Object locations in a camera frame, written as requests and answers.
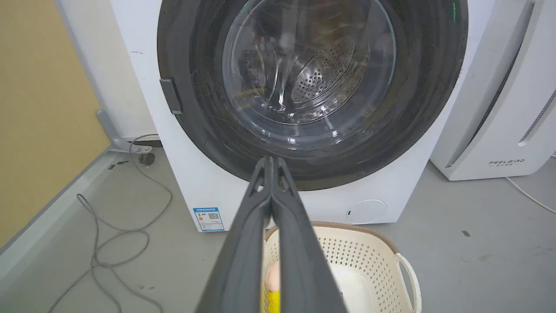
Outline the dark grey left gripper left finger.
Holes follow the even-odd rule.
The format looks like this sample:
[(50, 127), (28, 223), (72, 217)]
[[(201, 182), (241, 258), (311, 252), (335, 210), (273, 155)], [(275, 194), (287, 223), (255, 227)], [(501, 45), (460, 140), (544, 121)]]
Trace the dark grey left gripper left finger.
[(206, 287), (197, 313), (259, 313), (263, 234), (270, 217), (272, 158), (261, 158), (252, 173)]

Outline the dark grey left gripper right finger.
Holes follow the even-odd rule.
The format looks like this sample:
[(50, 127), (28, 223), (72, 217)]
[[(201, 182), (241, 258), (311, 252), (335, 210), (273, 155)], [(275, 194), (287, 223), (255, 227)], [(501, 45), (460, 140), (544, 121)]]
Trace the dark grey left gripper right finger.
[(339, 288), (282, 158), (272, 159), (272, 218), (279, 230), (281, 312), (345, 313)]

